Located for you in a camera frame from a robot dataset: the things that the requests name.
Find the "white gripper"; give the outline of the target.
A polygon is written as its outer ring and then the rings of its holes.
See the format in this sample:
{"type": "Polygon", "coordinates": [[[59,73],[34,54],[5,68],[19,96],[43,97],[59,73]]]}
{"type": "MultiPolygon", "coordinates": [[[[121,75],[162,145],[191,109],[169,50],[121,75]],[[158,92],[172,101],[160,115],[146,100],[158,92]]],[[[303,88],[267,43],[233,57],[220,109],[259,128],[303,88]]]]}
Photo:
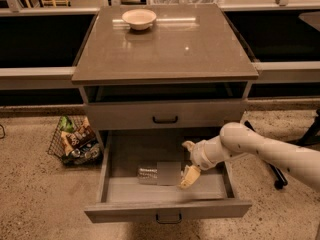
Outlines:
{"type": "Polygon", "coordinates": [[[187,189],[191,187],[201,175],[201,170],[206,171],[215,166],[205,152],[207,142],[205,140],[194,144],[192,141],[185,141],[182,146],[190,152],[191,166],[186,165],[182,174],[179,187],[187,189]]]}

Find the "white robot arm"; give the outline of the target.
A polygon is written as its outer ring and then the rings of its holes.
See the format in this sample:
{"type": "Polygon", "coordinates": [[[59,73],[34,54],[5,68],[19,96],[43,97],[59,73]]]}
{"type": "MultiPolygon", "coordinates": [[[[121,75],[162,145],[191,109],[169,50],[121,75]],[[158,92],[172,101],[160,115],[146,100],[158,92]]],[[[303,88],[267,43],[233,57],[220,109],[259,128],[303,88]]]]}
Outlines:
{"type": "Polygon", "coordinates": [[[185,167],[180,183],[182,189],[192,186],[202,171],[252,154],[314,190],[320,190],[318,151],[261,136],[241,123],[227,123],[218,136],[197,143],[185,141],[182,146],[189,151],[192,163],[185,167]]]}

